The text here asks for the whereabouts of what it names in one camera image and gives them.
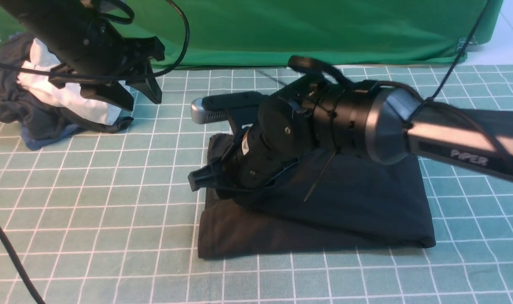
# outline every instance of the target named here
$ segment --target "dark blue cloth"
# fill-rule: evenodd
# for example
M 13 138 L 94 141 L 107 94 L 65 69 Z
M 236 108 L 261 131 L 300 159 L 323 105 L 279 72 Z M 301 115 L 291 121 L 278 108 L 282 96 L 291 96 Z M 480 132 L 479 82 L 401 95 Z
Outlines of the dark blue cloth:
M 29 136 L 29 129 L 25 127 L 25 125 L 22 125 L 21 130 L 21 137 L 23 142 L 25 143 L 25 146 L 32 151 L 40 150 L 40 148 L 48 146 L 49 144 L 54 144 L 56 142 L 59 142 L 65 138 L 71 137 L 75 134 L 78 134 L 82 131 L 85 131 L 85 129 L 78 127 L 76 124 L 71 124 L 65 127 L 65 129 L 61 132 L 59 137 L 56 138 L 49 138 L 44 140 L 35 140 Z

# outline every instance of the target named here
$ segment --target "table surface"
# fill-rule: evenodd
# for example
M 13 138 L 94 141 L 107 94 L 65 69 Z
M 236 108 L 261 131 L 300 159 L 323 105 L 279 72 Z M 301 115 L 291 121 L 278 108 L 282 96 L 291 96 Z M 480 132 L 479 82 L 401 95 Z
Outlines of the table surface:
M 444 68 L 345 68 L 430 95 Z M 289 83 L 299 75 L 265 71 Z M 0 123 L 0 223 L 47 303 L 513 304 L 513 184 L 420 159 L 438 244 L 428 250 L 197 258 L 203 192 L 187 173 L 211 135 L 190 104 L 280 87 L 253 70 L 175 71 L 154 105 L 132 92 L 133 125 L 30 152 Z M 513 110 L 513 65 L 461 66 L 441 100 Z M 32 303 L 0 245 L 0 303 Z

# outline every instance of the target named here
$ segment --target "black wire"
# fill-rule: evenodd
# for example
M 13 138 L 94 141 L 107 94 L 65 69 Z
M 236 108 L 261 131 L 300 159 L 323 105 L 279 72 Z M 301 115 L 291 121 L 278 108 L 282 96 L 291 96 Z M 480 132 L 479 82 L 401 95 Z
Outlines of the black wire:
M 424 103 L 424 98 L 422 98 L 420 96 L 420 93 L 417 92 L 417 90 L 413 89 L 413 87 L 411 87 L 410 85 L 396 82 L 396 81 L 379 81 L 378 85 L 404 89 L 405 91 L 409 92 L 411 94 L 411 96 L 413 96 L 416 100 L 418 100 L 420 102 L 420 104 Z
M 127 14 L 128 18 L 114 16 L 112 14 L 100 14 L 102 19 L 108 20 L 110 22 L 115 22 L 118 24 L 123 24 L 123 25 L 129 25 L 129 24 L 133 23 L 134 11 L 125 2 L 123 2 L 122 0 L 104 0 L 104 1 L 110 2 L 110 4 L 112 4 L 113 6 L 122 10 L 124 13 Z
M 37 304 L 46 304 L 46 302 L 44 302 L 44 300 L 42 299 L 38 290 L 33 285 L 31 279 L 29 279 L 29 275 L 27 274 L 27 272 L 25 272 L 22 262 L 18 258 L 18 254 L 14 250 L 14 247 L 11 244 L 11 241 L 9 241 L 9 238 L 7 237 L 7 235 L 5 234 L 5 232 L 3 231 L 3 228 L 1 228 L 1 226 L 0 226 L 0 240 L 1 240 L 1 243 L 3 244 L 3 246 L 5 247 L 5 250 L 7 250 L 7 253 L 9 254 L 9 258 L 11 258 L 11 261 L 13 262 L 14 267 L 16 268 L 16 271 L 18 271 L 18 274 L 20 275 L 20 277 L 25 285 L 25 288 L 27 288 L 27 290 L 31 294 L 31 297 L 33 297 L 33 300 L 35 300 L 35 302 L 37 302 Z
M 472 27 L 471 32 L 469 33 L 469 36 L 467 36 L 467 41 L 465 41 L 465 44 L 463 44 L 461 46 L 459 53 L 457 54 L 456 58 L 452 62 L 452 65 L 450 66 L 450 69 L 448 69 L 448 72 L 446 72 L 446 75 L 444 75 L 444 78 L 440 82 L 440 85 L 436 89 L 435 93 L 429 98 L 429 100 L 434 100 L 438 96 L 438 94 L 442 90 L 442 87 L 444 87 L 444 84 L 446 84 L 446 81 L 448 80 L 450 75 L 452 75 L 452 71 L 454 71 L 454 68 L 459 63 L 459 60 L 461 60 L 461 57 L 463 57 L 463 54 L 465 54 L 465 51 L 469 47 L 469 43 L 471 43 L 471 40 L 475 36 L 475 33 L 478 30 L 478 27 L 482 21 L 482 18 L 485 16 L 485 13 L 486 13 L 486 10 L 488 9 L 489 4 L 490 4 L 490 0 L 486 0 L 486 4 L 484 5 L 484 8 L 482 8 L 482 12 L 480 12 L 480 15 L 478 15 L 475 25 Z
M 19 73 L 30 73 L 34 75 L 41 75 L 41 76 L 48 76 L 48 77 L 64 77 L 66 79 L 71 79 L 72 81 L 89 81 L 89 80 L 99 80 L 99 81 L 142 81 L 145 79 L 152 79 L 156 77 L 160 77 L 162 75 L 165 75 L 167 73 L 170 73 L 174 69 L 176 69 L 183 58 L 185 57 L 185 54 L 187 53 L 187 47 L 189 47 L 189 36 L 190 36 L 190 29 L 189 29 L 189 22 L 187 21 L 187 17 L 185 16 L 185 13 L 175 4 L 172 0 L 165 0 L 170 6 L 176 10 L 176 12 L 180 15 L 181 19 L 183 20 L 183 25 L 185 26 L 185 40 L 183 41 L 183 47 L 181 49 L 181 53 L 177 60 L 170 66 L 164 69 L 163 71 L 156 72 L 153 74 L 148 75 L 137 75 L 137 76 L 98 76 L 98 75 L 75 75 L 75 74 L 65 74 L 65 73 L 54 73 L 50 71 L 37 71 L 33 69 L 25 69 L 21 67 L 15 67 L 10 64 L 0 63 L 0 69 L 6 69 L 10 71 L 16 71 Z

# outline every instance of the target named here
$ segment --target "black fabric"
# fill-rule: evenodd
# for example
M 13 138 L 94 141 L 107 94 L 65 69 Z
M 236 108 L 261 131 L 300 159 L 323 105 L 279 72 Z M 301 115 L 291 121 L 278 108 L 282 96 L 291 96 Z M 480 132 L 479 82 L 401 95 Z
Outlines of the black fabric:
M 34 36 L 19 34 L 5 42 L 0 50 L 0 62 L 21 67 L 29 61 Z M 0 69 L 0 122 L 20 122 L 36 140 L 59 138 L 67 125 L 75 123 L 86 130 L 116 133 L 126 129 L 132 117 L 120 117 L 113 125 L 101 125 L 83 119 L 67 108 L 56 108 L 38 100 L 17 84 L 17 71 Z
M 208 160 L 232 135 L 210 139 Z M 434 227 L 415 156 L 383 166 L 336 156 L 303 202 L 330 153 L 317 150 L 280 175 L 275 186 L 235 200 L 206 191 L 200 258 L 280 252 L 435 246 Z

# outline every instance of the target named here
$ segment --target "piper logo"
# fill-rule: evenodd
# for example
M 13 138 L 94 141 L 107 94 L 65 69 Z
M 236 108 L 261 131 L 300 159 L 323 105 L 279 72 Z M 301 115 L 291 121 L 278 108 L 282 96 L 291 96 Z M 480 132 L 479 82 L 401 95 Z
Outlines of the piper logo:
M 477 164 L 479 166 L 486 167 L 488 165 L 488 159 L 484 156 L 471 154 L 469 152 L 459 152 L 458 150 L 452 150 L 450 156 L 457 158 L 460 161 L 467 161 L 471 164 Z

